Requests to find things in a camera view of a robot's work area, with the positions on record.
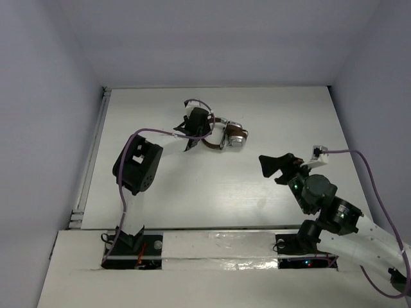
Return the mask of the brown silver headphones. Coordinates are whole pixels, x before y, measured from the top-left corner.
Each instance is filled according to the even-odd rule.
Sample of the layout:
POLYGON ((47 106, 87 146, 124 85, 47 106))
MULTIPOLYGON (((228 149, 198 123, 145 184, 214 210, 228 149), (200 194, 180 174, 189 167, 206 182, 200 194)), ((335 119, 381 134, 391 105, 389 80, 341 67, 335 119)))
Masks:
POLYGON ((240 123, 216 117, 215 123, 223 125, 223 135, 218 144, 202 139, 203 145, 212 150, 223 150, 225 147, 241 148, 247 142, 249 132, 240 123))

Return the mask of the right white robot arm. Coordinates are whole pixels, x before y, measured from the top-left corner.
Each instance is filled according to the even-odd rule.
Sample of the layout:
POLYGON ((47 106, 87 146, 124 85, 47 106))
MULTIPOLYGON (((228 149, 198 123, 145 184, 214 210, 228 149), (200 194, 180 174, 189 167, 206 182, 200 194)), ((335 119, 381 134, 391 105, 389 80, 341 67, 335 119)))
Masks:
POLYGON ((332 151, 314 146, 311 159, 304 161, 292 153, 281 157, 259 156, 265 178, 280 171, 275 183, 289 187, 305 215, 314 220, 302 222, 297 233, 278 238, 273 250, 283 255, 329 253, 371 270, 389 280, 397 291, 383 296, 399 299, 410 296, 410 245, 404 243, 397 228, 387 232, 362 210, 337 196, 338 187, 324 175, 313 174, 316 167, 328 163, 332 151))

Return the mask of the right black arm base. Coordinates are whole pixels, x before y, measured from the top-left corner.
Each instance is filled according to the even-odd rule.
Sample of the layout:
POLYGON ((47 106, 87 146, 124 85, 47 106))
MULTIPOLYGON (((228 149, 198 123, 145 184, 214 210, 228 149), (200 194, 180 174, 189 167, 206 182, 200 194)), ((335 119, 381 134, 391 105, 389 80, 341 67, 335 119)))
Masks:
POLYGON ((322 229, 316 221, 306 220, 296 233, 276 235, 272 250, 279 256, 279 269, 332 268, 337 270, 338 256, 317 249, 321 232, 322 229))

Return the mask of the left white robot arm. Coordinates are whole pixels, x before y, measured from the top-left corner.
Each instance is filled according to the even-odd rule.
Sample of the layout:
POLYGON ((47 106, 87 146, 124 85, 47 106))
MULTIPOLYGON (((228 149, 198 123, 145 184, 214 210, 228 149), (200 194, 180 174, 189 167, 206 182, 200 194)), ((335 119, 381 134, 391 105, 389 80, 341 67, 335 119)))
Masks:
POLYGON ((126 224, 128 218, 142 218, 142 214, 129 214, 125 192, 132 197, 143 193, 153 184, 160 159, 194 148, 198 142, 212 134, 221 120, 212 110, 191 107, 182 124, 172 132, 142 128, 132 134, 117 158, 112 173, 116 177, 122 205, 121 219, 111 247, 121 245, 128 253, 138 252, 143 245, 144 223, 126 224))

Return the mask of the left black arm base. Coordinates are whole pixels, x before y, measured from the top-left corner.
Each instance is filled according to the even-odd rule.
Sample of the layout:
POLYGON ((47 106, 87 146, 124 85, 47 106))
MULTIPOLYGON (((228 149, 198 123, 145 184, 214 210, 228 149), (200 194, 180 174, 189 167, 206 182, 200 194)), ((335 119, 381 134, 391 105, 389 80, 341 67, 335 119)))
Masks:
POLYGON ((103 233, 105 243, 101 267, 105 270, 159 270, 162 268, 163 234, 145 232, 142 228, 136 235, 120 232, 103 233))

